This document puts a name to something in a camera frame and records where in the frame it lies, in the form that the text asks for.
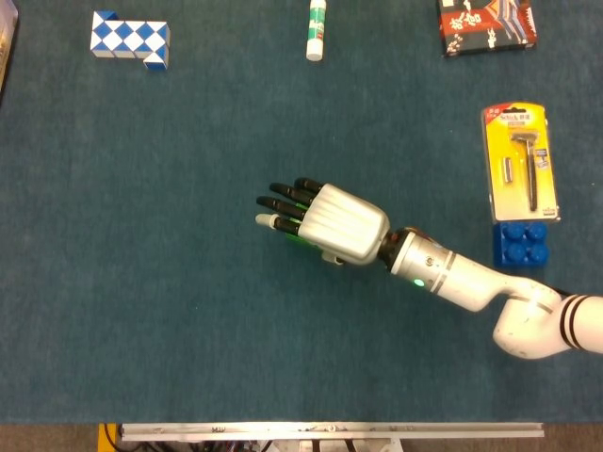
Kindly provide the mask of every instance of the robotic hand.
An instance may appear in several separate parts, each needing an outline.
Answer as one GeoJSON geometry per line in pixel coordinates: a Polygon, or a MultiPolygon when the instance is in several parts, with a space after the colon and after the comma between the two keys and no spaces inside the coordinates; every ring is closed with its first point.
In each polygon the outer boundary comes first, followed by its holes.
{"type": "Polygon", "coordinates": [[[260,197],[257,203],[277,214],[260,214],[256,222],[303,238],[327,260],[363,266],[381,259],[392,274],[473,312],[506,294],[494,340],[514,356],[538,359],[569,348],[603,353],[601,297],[563,298],[466,259],[416,229],[392,232],[384,211],[329,184],[301,178],[294,187],[271,184],[270,190],[296,205],[260,197]]]}

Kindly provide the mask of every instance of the snake cube puzzle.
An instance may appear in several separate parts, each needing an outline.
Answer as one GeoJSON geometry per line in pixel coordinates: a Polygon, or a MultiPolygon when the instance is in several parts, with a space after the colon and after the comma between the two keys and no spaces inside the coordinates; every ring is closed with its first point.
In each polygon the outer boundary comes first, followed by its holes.
{"type": "Polygon", "coordinates": [[[94,11],[90,50],[99,58],[139,58],[152,71],[168,69],[166,22],[121,21],[114,11],[94,11]]]}

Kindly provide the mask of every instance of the black stripe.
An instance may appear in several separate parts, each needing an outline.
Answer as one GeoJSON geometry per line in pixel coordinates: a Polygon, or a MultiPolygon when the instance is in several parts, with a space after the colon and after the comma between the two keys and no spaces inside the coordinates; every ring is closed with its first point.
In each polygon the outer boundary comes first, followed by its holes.
{"type": "Polygon", "coordinates": [[[569,316],[569,333],[572,336],[572,339],[574,341],[574,344],[576,344],[576,348],[579,348],[580,350],[583,350],[584,347],[581,346],[578,342],[578,339],[576,339],[576,332],[574,331],[574,317],[576,316],[576,311],[578,310],[578,307],[580,306],[580,304],[586,300],[589,299],[590,297],[584,297],[583,299],[576,301],[574,303],[574,308],[572,310],[572,314],[569,316]]]}
{"type": "Polygon", "coordinates": [[[567,339],[567,334],[565,334],[565,313],[567,313],[567,309],[569,308],[569,305],[572,304],[572,301],[574,301],[578,297],[579,295],[572,295],[569,300],[565,302],[565,306],[563,306],[562,317],[559,322],[559,329],[562,332],[562,339],[571,348],[574,348],[574,346],[571,342],[569,342],[569,339],[567,339]]]}

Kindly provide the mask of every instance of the blue lego brick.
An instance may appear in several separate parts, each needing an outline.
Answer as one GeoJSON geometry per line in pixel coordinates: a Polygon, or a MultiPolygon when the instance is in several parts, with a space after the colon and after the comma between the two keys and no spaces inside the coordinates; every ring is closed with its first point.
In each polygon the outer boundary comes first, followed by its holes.
{"type": "Polygon", "coordinates": [[[546,225],[509,221],[494,225],[494,263],[502,267],[545,266],[548,261],[546,225]]]}

